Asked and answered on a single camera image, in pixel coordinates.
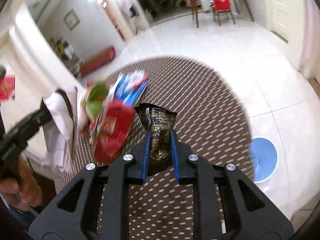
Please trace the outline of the person's left hand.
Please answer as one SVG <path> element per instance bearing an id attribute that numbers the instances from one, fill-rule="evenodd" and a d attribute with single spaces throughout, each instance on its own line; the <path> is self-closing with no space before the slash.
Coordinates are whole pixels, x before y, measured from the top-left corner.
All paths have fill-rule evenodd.
<path id="1" fill-rule="evenodd" d="M 43 194 L 33 171 L 22 156 L 18 158 L 20 182 L 13 178 L 1 179 L 1 196 L 14 208 L 28 211 L 30 207 L 42 205 Z"/>

